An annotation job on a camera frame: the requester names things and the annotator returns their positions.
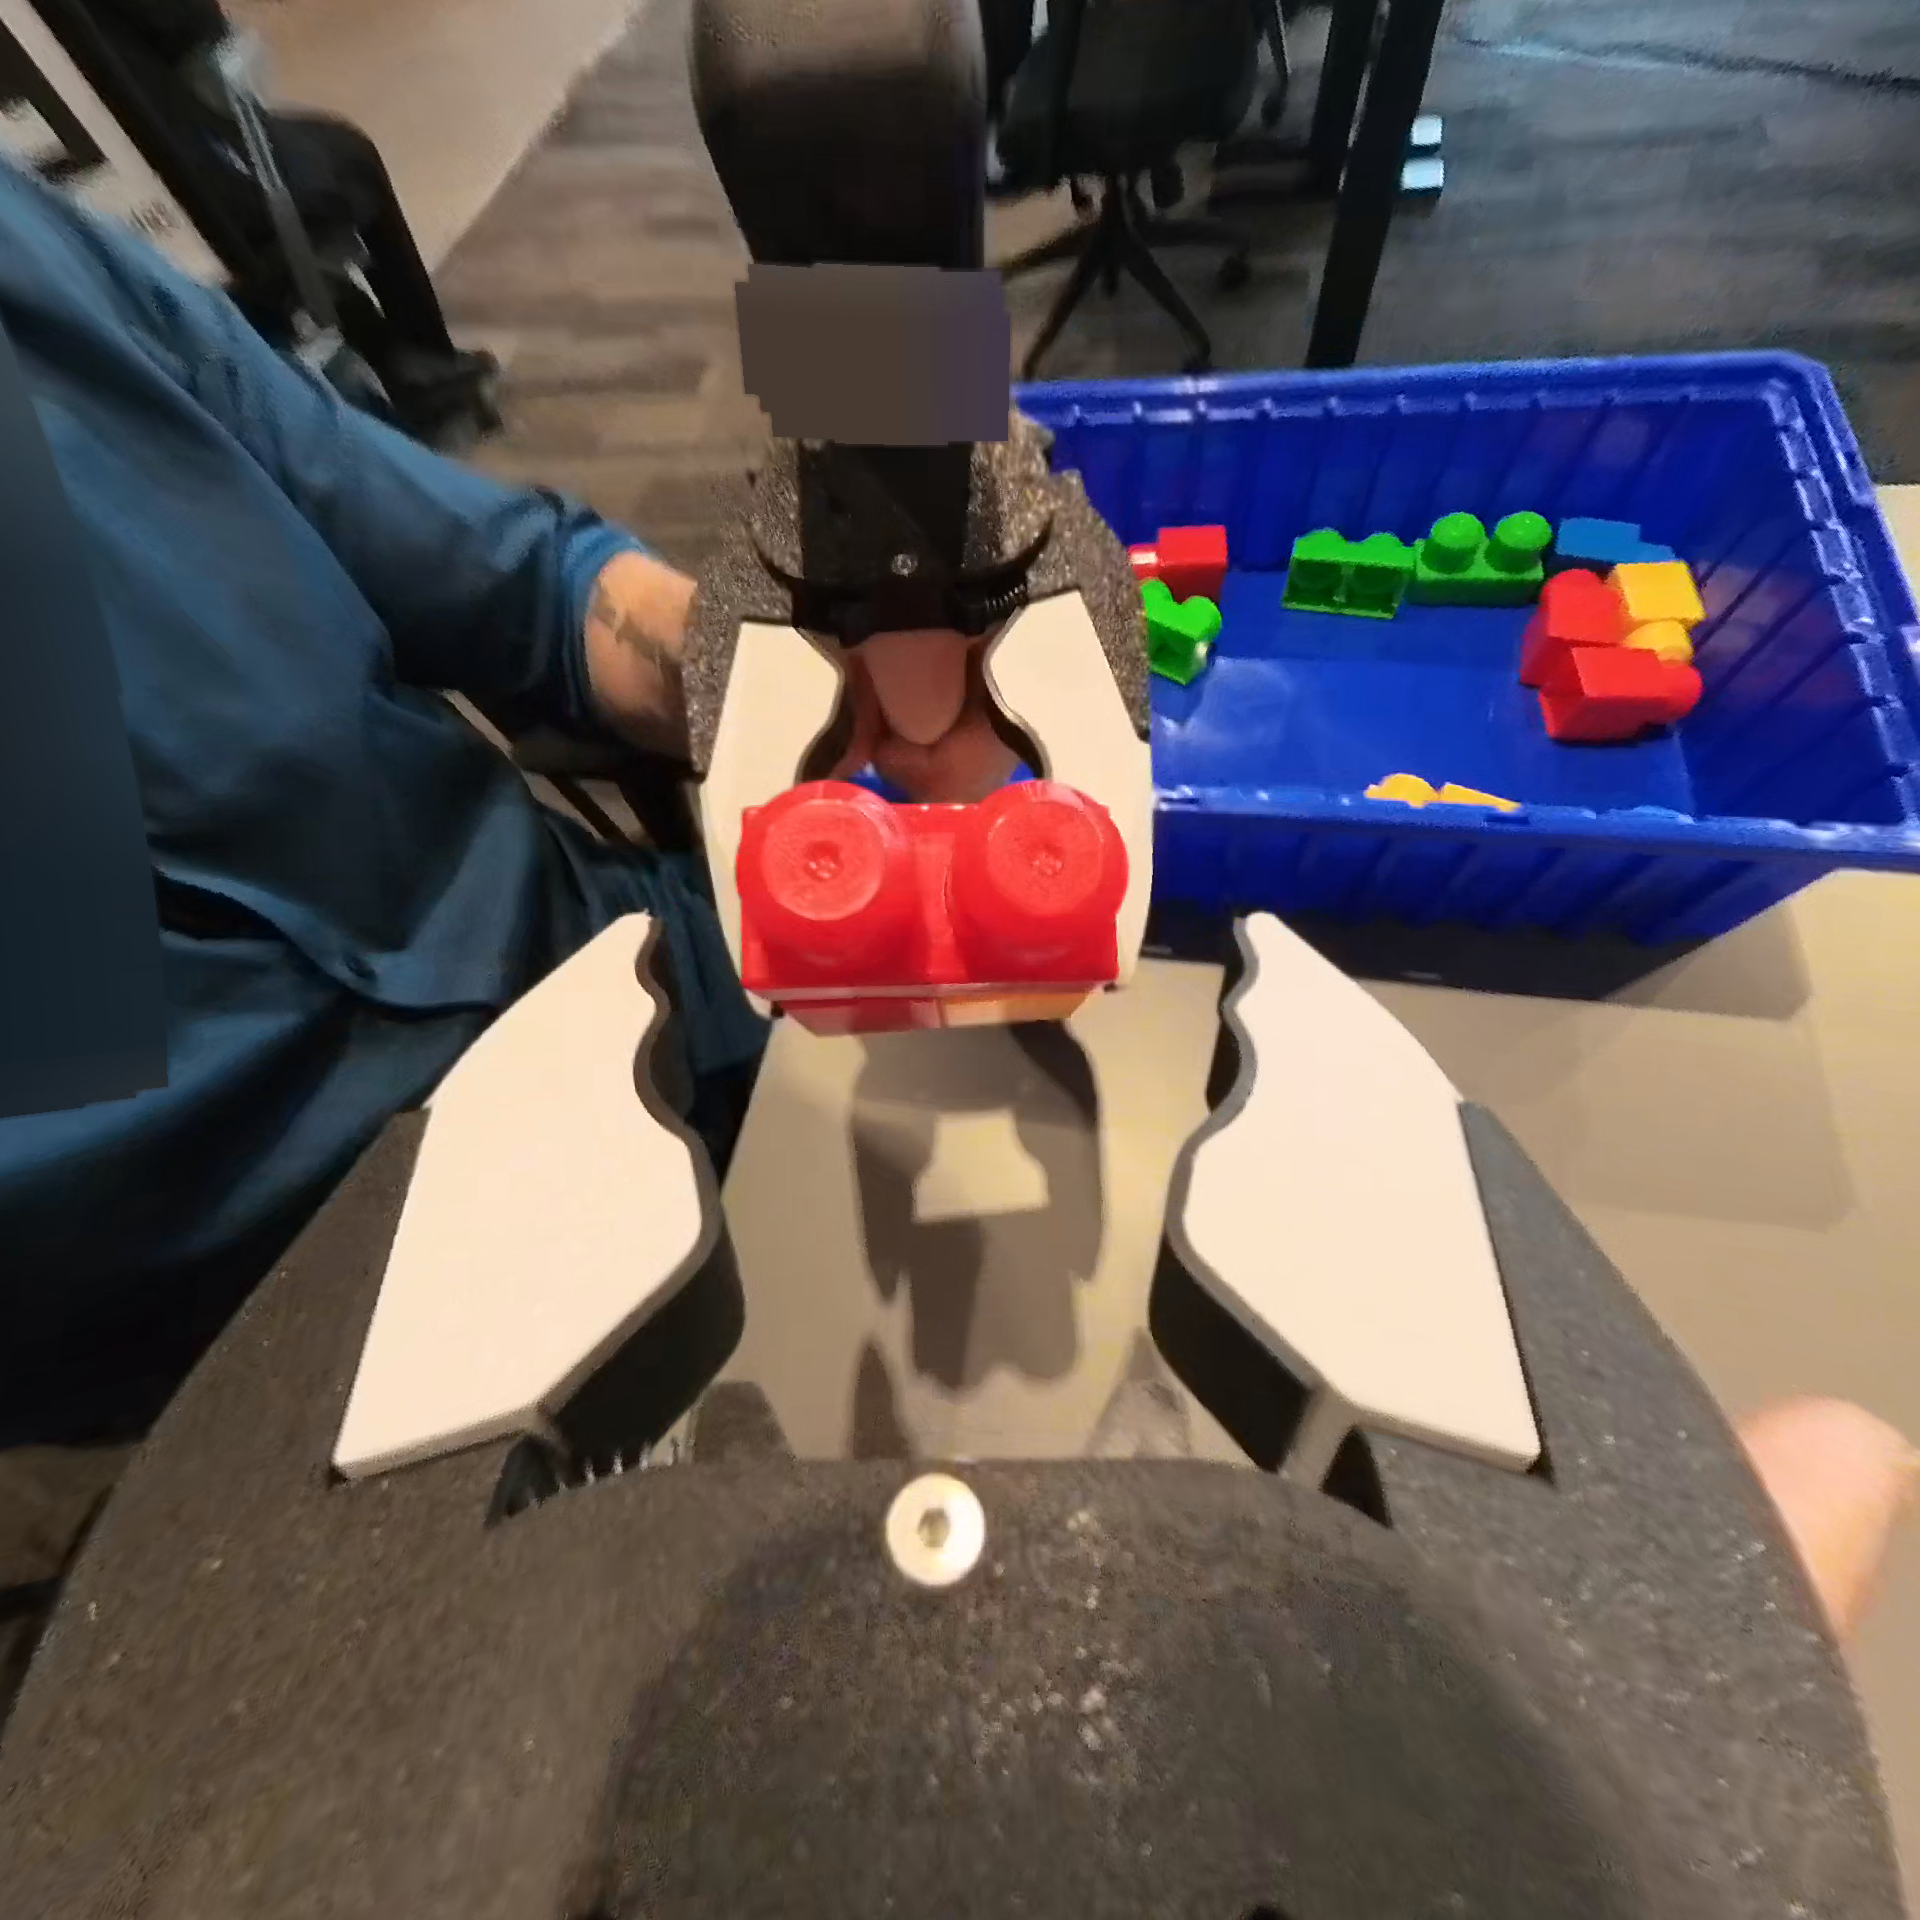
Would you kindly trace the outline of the person's left hand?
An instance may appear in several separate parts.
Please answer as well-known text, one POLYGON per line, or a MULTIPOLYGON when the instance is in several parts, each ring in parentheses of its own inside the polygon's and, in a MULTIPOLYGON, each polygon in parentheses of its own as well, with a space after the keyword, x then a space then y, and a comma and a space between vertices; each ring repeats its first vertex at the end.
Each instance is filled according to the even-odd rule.
POLYGON ((1008 784, 1022 754, 998 729, 985 636, 895 631, 848 656, 854 732, 834 778, 872 772, 913 804, 971 804, 1008 784))

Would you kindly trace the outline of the black office chair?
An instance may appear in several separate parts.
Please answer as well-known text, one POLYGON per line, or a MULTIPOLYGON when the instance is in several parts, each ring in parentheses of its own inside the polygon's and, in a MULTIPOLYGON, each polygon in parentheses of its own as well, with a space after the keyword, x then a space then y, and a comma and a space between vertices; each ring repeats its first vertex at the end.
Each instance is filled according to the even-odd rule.
POLYGON ((1047 4, 995 129, 1000 192, 1022 199, 1066 187, 1075 207, 1071 228, 1000 264, 1007 282, 1071 270, 1025 354, 1022 382, 1041 378, 1082 302, 1120 282, 1140 286, 1176 326, 1186 372, 1212 371, 1209 331, 1161 252, 1214 249, 1223 294, 1251 280, 1251 243, 1214 216, 1180 214, 1180 204, 1185 156, 1236 138, 1257 99, 1263 55, 1274 58, 1286 87, 1283 4, 1047 4))
POLYGON ((236 302, 260 328, 331 328, 352 392, 420 444, 499 431, 491 353, 460 348, 378 145, 331 115, 274 108, 263 55, 219 4, 86 4, 250 264, 236 302))

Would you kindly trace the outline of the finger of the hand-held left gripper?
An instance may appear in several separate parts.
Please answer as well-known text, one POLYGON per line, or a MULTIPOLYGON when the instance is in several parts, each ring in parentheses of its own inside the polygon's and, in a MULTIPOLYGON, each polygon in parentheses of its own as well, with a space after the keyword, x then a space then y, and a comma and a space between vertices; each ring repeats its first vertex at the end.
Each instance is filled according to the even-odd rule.
POLYGON ((718 712, 700 828, 718 923, 736 972, 745 970, 736 856, 745 811, 807 780, 832 775, 857 729, 848 668, 834 641, 745 622, 718 712))
POLYGON ((1103 804, 1128 852, 1119 911, 1119 993, 1131 988, 1155 881, 1155 778, 1151 738, 1107 659, 1079 593, 1016 614, 982 656, 998 732, 1022 748, 1031 772, 1071 784, 1103 804))

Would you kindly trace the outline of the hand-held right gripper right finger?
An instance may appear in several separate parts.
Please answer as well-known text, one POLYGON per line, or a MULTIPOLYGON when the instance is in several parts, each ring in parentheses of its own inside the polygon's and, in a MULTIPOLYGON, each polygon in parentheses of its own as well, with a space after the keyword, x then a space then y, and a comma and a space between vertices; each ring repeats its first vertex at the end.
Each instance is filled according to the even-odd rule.
POLYGON ((1169 1180, 1161 1353, 1300 1487, 1361 1433, 1531 1473, 1545 1441, 1462 1092, 1280 919, 1233 937, 1207 1115, 1169 1180))

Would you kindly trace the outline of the person's blue clothed body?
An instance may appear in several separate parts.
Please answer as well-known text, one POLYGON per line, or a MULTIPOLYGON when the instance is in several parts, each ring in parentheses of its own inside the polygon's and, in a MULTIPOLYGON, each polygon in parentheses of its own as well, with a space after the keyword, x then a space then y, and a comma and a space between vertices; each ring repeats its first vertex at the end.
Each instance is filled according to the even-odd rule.
POLYGON ((164 1087, 6 1121, 6 1449, 91 1449, 152 1427, 383 1128, 612 921, 658 927, 716 1170, 763 1027, 689 858, 543 804, 428 680, 480 471, 9 162, 3 228, 160 907, 164 1087))

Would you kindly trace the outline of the pile of loose coloured blocks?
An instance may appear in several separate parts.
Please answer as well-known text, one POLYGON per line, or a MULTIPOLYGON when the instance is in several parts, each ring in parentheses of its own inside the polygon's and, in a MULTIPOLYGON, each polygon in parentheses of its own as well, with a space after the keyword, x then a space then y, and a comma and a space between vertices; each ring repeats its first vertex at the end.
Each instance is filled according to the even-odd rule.
POLYGON ((1710 816, 1683 724, 1703 681, 1686 617, 1636 615, 1611 571, 1553 568, 1537 513, 1428 532, 1314 526, 1286 568, 1143 579, 1167 810, 1275 796, 1710 816))

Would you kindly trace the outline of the black desk leg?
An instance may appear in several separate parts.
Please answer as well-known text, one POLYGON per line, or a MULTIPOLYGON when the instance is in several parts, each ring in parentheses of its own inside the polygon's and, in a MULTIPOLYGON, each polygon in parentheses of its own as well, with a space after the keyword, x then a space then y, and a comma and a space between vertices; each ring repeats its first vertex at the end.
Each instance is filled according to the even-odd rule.
POLYGON ((1336 196, 1310 371, 1359 360, 1444 16, 1444 2, 1332 4, 1307 147, 1312 180, 1336 196))

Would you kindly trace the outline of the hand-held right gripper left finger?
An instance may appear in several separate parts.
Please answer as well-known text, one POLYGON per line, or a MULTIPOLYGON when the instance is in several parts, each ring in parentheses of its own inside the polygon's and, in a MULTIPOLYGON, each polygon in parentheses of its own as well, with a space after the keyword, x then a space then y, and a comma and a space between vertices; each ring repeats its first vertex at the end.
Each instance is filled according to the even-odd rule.
POLYGON ((442 1079, 331 1468, 348 1481, 543 1439, 652 1447, 700 1385, 731 1266, 705 1144, 657 1082, 658 927, 618 919, 442 1079))

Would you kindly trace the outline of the person's right hand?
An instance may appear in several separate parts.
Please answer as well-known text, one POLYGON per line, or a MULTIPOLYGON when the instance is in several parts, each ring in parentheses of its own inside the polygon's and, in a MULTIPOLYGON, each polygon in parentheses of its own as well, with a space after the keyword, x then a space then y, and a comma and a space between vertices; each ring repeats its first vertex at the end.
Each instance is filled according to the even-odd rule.
POLYGON ((1852 1639, 1916 1500, 1916 1443, 1873 1410, 1826 1396, 1750 1414, 1738 1436, 1836 1639, 1852 1639))

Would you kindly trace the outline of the person's left forearm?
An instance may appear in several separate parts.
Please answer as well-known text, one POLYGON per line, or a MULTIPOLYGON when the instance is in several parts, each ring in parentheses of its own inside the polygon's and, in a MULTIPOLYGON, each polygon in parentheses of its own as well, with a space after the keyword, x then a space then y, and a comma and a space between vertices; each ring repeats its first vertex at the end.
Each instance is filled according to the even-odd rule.
POLYGON ((689 754, 692 580, 618 521, 546 488, 465 473, 425 671, 510 735, 689 754))

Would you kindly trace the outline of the red two-stud block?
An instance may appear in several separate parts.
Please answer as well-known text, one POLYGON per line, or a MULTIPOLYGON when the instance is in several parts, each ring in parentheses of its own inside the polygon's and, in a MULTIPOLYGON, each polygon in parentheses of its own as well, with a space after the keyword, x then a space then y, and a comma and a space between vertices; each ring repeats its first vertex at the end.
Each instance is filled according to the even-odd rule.
POLYGON ((743 986, 770 1002, 913 1002, 1111 986, 1130 856, 1114 816, 1050 780, 970 804, 850 782, 747 808, 743 986))

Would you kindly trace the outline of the blue plastic bin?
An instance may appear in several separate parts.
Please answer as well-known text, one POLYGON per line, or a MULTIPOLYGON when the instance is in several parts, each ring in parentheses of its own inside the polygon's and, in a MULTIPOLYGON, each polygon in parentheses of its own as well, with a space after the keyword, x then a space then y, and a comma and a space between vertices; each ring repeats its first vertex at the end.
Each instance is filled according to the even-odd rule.
POLYGON ((1787 350, 1051 380, 1126 542, 1220 523, 1214 662, 1155 680, 1158 906, 1706 945, 1919 868, 1916 603, 1833 376, 1787 350), (1558 743, 1518 608, 1283 607, 1297 538, 1634 521, 1703 591, 1703 698, 1558 743))

